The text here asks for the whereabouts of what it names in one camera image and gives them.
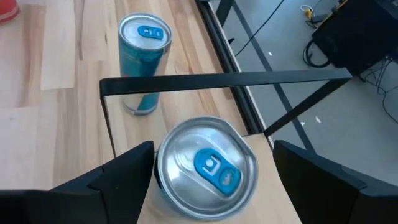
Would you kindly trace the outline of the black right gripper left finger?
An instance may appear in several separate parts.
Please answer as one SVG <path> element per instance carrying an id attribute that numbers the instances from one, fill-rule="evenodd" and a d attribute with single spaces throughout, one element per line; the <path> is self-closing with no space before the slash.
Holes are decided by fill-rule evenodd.
<path id="1" fill-rule="evenodd" d="M 145 141 L 51 190 L 2 190 L 1 223 L 137 223 L 153 165 Z"/>

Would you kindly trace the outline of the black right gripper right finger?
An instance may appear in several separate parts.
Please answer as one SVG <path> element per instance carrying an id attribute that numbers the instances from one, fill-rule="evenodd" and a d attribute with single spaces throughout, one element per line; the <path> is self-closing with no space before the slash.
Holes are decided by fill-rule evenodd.
<path id="1" fill-rule="evenodd" d="M 275 141 L 273 158 L 302 223 L 397 224 L 397 186 L 287 141 Z"/>

